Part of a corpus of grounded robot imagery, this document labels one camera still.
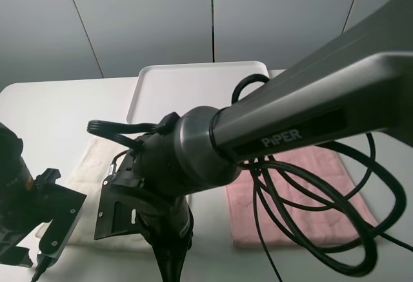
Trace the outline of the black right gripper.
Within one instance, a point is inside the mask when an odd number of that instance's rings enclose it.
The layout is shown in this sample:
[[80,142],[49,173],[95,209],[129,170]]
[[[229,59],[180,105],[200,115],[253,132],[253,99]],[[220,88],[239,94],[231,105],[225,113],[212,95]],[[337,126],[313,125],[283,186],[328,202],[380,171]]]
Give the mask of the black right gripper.
[[192,247],[194,217],[187,197],[170,204],[167,211],[137,211],[141,234],[152,247],[163,281],[179,282]]

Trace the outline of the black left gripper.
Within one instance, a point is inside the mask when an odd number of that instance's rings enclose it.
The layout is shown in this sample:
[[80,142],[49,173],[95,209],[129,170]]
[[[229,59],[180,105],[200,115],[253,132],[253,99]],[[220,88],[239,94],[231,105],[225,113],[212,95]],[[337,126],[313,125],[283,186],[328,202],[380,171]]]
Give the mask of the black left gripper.
[[33,221],[6,222],[1,220],[1,264],[31,268],[29,249],[18,244],[34,229]]

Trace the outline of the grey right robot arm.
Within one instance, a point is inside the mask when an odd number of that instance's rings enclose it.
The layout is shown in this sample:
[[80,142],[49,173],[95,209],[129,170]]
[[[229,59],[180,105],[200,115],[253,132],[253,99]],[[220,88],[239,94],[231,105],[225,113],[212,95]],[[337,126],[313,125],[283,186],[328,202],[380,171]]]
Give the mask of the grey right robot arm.
[[[333,200],[355,226],[357,239],[322,249],[290,218],[294,238],[313,256],[346,276],[365,276],[375,267],[375,237],[403,214],[407,197],[399,182],[371,157],[340,139],[379,131],[412,144],[412,0],[390,0],[362,22],[230,107],[200,106],[170,114],[156,133],[141,138],[134,161],[139,180],[137,209],[153,235],[158,258],[187,244],[179,232],[193,225],[187,194],[227,185],[241,168],[268,177],[274,168],[302,177]],[[396,202],[389,217],[369,227],[330,184],[308,170],[265,156],[319,145],[363,163],[391,189]]]

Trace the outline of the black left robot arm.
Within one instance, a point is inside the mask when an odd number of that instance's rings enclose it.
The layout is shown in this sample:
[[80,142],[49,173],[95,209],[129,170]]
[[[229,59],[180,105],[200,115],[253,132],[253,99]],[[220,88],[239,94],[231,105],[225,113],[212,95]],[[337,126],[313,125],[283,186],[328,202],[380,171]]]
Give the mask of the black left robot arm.
[[22,152],[23,140],[1,125],[1,264],[30,268],[29,249],[17,245],[32,231],[31,222],[23,217],[23,198],[33,178]]

